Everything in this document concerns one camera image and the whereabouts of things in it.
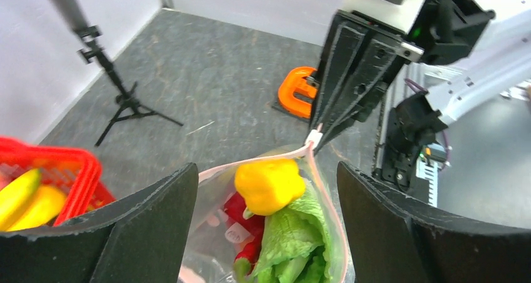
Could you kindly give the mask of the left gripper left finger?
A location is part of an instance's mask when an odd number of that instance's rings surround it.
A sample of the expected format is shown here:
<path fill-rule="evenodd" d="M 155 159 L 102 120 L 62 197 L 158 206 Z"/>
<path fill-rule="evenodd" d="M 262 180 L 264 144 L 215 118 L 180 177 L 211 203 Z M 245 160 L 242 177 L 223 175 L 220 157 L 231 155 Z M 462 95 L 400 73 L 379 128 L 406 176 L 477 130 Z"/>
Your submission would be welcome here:
<path fill-rule="evenodd" d="M 176 282 L 198 190 L 189 163 L 57 227 L 1 234 L 2 282 Z"/>

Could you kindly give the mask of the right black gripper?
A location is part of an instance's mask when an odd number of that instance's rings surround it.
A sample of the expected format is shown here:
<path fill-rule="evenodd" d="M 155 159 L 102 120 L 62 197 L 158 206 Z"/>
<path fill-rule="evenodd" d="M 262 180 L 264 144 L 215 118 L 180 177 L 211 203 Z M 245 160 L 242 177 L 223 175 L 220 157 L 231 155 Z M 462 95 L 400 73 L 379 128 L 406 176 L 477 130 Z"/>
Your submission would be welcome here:
<path fill-rule="evenodd" d="M 448 65 L 468 57 L 488 24 L 493 9 L 475 0 L 424 0 L 404 38 L 408 60 Z M 353 116 L 374 98 L 372 91 L 397 56 L 402 39 L 365 28 L 354 15 L 337 11 L 314 75 L 319 88 L 312 102 L 309 128 L 321 128 L 320 150 L 352 125 Z"/>

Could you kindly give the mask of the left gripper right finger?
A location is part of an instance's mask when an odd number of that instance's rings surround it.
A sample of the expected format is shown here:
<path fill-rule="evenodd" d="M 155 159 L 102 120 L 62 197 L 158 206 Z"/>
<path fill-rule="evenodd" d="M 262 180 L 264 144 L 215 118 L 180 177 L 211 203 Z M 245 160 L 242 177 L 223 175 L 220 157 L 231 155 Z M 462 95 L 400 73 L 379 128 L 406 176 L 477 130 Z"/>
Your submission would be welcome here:
<path fill-rule="evenodd" d="M 340 162 L 356 282 L 529 282 L 530 231 L 434 208 Z"/>

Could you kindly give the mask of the clear zip top bag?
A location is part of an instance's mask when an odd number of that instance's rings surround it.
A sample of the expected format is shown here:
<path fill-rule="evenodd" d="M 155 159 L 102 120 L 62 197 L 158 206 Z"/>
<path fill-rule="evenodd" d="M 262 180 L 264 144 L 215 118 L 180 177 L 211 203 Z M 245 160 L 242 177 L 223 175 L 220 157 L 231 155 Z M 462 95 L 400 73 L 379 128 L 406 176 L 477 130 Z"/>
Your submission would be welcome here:
<path fill-rule="evenodd" d="M 314 156 L 321 137 L 200 172 L 180 282 L 348 280 L 348 243 Z"/>

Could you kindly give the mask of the toy napa cabbage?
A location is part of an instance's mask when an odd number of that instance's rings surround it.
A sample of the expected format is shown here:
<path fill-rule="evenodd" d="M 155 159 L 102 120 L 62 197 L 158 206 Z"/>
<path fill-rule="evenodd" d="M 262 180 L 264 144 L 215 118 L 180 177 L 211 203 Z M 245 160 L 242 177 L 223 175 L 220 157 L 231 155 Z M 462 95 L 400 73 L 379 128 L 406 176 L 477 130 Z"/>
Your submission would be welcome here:
<path fill-rule="evenodd" d="M 329 282 L 331 237 L 315 188 L 265 218 L 255 282 Z"/>

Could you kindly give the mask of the yellow toy bell pepper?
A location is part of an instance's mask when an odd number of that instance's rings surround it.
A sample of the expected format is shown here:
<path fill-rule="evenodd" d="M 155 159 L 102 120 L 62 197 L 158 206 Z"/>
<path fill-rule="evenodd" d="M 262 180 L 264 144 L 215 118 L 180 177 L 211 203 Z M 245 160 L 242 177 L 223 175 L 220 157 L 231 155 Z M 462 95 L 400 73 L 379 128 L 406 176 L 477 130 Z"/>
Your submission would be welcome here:
<path fill-rule="evenodd" d="M 301 198 L 306 183 L 295 160 L 261 160 L 238 167 L 234 185 L 246 204 L 244 218 L 270 216 Z"/>

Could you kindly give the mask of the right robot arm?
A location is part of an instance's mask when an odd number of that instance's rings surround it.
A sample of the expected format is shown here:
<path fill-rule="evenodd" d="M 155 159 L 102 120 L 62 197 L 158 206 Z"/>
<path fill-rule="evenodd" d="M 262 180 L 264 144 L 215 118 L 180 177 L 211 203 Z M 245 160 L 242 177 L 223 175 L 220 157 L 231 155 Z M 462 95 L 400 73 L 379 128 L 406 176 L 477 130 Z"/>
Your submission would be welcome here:
<path fill-rule="evenodd" d="M 530 0 L 343 0 L 317 70 L 307 143 L 318 151 L 363 122 L 406 65 L 468 69 L 390 109 L 375 175 L 405 191 L 438 163 L 437 133 L 530 78 Z"/>

